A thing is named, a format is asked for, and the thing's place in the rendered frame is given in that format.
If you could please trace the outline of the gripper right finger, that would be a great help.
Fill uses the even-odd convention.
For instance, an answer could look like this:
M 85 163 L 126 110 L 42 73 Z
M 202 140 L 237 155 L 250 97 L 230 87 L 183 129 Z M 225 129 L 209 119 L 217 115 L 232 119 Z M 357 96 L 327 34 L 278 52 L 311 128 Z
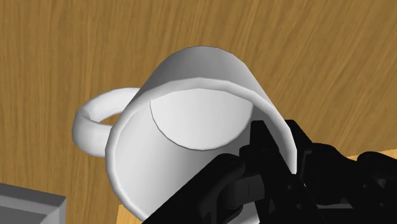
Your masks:
M 366 151 L 356 160 L 312 142 L 286 122 L 298 150 L 297 174 L 327 224 L 397 224 L 397 159 Z

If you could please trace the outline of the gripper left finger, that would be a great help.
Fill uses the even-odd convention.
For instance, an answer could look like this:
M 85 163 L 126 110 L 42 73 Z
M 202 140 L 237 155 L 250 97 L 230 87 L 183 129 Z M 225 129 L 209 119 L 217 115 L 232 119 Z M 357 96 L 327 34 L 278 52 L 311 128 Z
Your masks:
M 326 224 L 263 121 L 250 124 L 239 155 L 216 156 L 143 224 L 229 224 L 249 203 L 260 224 Z

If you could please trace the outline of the white mug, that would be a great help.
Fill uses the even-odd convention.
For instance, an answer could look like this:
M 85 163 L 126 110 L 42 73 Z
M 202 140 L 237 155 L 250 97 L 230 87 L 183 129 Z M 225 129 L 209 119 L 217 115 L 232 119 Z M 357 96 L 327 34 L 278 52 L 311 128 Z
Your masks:
M 297 149 L 284 118 L 230 52 L 193 46 L 163 60 L 140 88 L 117 88 L 75 114 L 79 149 L 106 160 L 114 193 L 145 220 L 214 157 L 238 154 L 265 122 L 291 172 Z

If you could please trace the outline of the grey box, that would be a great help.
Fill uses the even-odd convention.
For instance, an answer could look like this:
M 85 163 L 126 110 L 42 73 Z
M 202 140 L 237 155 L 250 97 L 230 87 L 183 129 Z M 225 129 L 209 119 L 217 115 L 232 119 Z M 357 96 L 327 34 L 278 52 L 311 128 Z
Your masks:
M 0 224 L 66 224 L 67 198 L 0 183 Z

